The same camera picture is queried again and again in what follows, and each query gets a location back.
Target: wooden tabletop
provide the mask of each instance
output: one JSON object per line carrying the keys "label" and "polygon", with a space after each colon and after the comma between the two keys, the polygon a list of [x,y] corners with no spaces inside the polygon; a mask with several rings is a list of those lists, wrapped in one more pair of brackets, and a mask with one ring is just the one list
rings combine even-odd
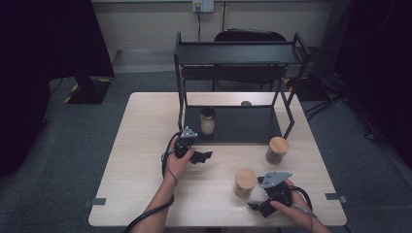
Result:
{"label": "wooden tabletop", "polygon": [[[270,104],[273,92],[190,92],[191,105]],[[288,137],[290,149],[279,165],[265,160],[268,145],[202,145],[198,151],[212,151],[204,164],[189,164],[175,190],[167,226],[292,226],[276,212],[264,218],[247,203],[266,200],[256,185],[248,198],[234,192],[235,174],[249,168],[258,176],[265,172],[291,172],[290,180],[310,196],[314,213],[325,225],[344,225],[346,216],[338,200],[326,200],[335,193],[324,161],[295,96],[291,103],[295,125]],[[126,226],[142,214],[161,181],[161,154],[170,137],[178,131],[179,98],[176,92],[133,93],[127,104],[119,132],[96,198],[106,198],[103,206],[93,206],[89,223],[93,226]],[[281,99],[275,112],[282,132],[289,119]]]}

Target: glass jar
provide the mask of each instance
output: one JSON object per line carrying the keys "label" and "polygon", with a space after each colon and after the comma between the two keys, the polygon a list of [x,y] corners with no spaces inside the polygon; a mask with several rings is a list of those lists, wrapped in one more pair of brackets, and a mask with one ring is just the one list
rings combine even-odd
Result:
{"label": "glass jar", "polygon": [[215,133],[215,115],[215,109],[210,106],[204,107],[200,111],[200,129],[204,135]]}

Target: wooden lid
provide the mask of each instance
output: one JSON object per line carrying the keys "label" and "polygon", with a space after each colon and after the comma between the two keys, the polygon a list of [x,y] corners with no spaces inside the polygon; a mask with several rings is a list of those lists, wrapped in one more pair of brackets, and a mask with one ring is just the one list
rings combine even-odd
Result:
{"label": "wooden lid", "polygon": [[241,188],[253,188],[258,182],[257,174],[249,168],[241,168],[236,172],[236,184]]}
{"label": "wooden lid", "polygon": [[288,141],[282,137],[273,137],[269,142],[269,147],[278,154],[285,154],[290,148]]}

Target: jar lid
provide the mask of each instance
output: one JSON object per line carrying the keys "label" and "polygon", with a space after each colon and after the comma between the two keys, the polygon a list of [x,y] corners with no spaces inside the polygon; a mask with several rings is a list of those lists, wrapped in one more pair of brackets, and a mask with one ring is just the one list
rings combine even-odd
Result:
{"label": "jar lid", "polygon": [[252,188],[258,182],[258,175],[252,169],[241,168],[236,172],[235,181],[242,188]]}
{"label": "jar lid", "polygon": [[207,106],[207,107],[204,107],[204,108],[200,111],[200,113],[201,113],[202,115],[204,115],[205,117],[215,117],[216,111],[215,111],[215,109],[214,109],[213,107]]}
{"label": "jar lid", "polygon": [[284,154],[289,151],[290,145],[288,140],[282,137],[273,137],[269,142],[269,147],[275,153]]}

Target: black metal shelf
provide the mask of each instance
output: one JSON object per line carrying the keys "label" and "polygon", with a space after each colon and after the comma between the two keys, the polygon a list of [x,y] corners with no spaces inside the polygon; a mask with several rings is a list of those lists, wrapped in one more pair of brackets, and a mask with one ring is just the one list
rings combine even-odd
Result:
{"label": "black metal shelf", "polygon": [[267,144],[282,136],[272,106],[213,106],[216,111],[215,133],[204,135],[200,129],[200,110],[205,106],[187,106],[185,127],[197,132],[197,144],[257,143]]}
{"label": "black metal shelf", "polygon": [[[263,143],[270,138],[287,138],[294,125],[290,109],[294,91],[310,59],[310,50],[299,33],[291,42],[182,42],[178,33],[174,51],[176,82],[179,91],[179,129],[189,126],[199,137],[197,143]],[[282,70],[289,64],[301,68],[295,79],[289,98],[278,82],[271,105],[261,106],[214,106],[217,111],[215,134],[201,135],[200,110],[205,106],[188,104],[186,81],[273,81],[281,80]],[[278,94],[290,119],[290,125],[282,134],[275,114]]]}

